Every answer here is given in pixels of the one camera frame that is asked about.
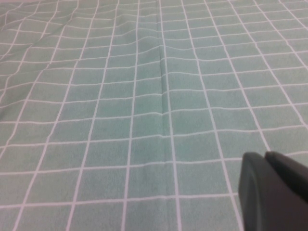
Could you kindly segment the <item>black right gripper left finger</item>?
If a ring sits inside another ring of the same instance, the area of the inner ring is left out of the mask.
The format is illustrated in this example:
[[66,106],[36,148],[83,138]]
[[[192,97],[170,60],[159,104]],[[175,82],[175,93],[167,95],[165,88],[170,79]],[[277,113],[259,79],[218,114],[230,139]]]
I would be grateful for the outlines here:
[[238,195],[246,231],[308,229],[308,203],[287,187],[265,155],[243,155]]

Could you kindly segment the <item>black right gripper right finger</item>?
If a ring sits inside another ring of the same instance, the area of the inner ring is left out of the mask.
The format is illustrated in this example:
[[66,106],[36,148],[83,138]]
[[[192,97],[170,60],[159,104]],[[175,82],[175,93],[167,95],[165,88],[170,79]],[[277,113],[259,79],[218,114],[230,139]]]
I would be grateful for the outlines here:
[[308,202],[308,168],[278,152],[266,152],[265,159],[287,187]]

